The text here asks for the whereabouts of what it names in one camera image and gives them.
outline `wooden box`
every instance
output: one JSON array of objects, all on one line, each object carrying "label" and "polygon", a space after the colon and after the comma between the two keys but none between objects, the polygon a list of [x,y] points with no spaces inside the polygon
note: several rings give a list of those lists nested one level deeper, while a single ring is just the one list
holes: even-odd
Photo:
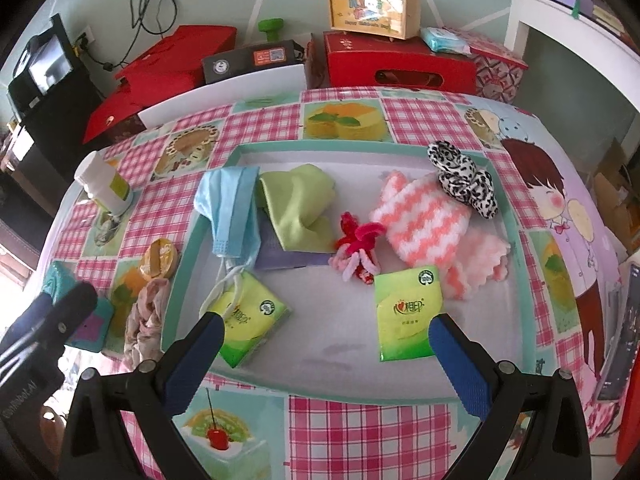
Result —
[{"label": "wooden box", "polygon": [[332,30],[398,40],[420,34],[420,0],[329,0]]}]

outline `leopard print hair scrunchie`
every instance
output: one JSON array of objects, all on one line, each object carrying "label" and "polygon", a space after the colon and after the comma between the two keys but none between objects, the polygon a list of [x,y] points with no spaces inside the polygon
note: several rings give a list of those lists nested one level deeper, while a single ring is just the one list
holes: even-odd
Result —
[{"label": "leopard print hair scrunchie", "polygon": [[498,213],[491,175],[476,168],[471,157],[446,140],[431,143],[427,155],[438,170],[438,180],[445,193],[471,206],[484,218],[491,219]]}]

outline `green dumbbell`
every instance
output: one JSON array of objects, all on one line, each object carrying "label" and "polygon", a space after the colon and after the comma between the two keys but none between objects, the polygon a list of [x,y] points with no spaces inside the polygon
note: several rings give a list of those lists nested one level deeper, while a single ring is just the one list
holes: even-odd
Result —
[{"label": "green dumbbell", "polygon": [[280,41],[278,31],[284,27],[282,18],[270,18],[258,22],[258,30],[267,34],[267,41]]}]

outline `floor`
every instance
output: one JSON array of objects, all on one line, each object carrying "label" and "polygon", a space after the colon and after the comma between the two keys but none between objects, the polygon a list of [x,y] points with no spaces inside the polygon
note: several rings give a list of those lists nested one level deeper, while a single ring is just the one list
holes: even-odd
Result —
[{"label": "floor", "polygon": [[[613,422],[612,428],[617,428],[622,418],[622,412]],[[593,480],[611,480],[620,470],[616,463],[616,443],[618,434],[598,437],[591,443],[591,478]]]}]

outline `cardboard box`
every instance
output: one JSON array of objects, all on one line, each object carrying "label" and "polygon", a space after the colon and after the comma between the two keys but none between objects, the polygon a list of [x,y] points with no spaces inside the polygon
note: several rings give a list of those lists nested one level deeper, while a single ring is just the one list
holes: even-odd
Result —
[{"label": "cardboard box", "polygon": [[420,34],[420,0],[329,0],[332,30],[406,40]]},{"label": "cardboard box", "polygon": [[604,225],[629,253],[640,247],[640,195],[637,189],[626,169],[626,155],[614,140],[598,165],[593,190]]}]

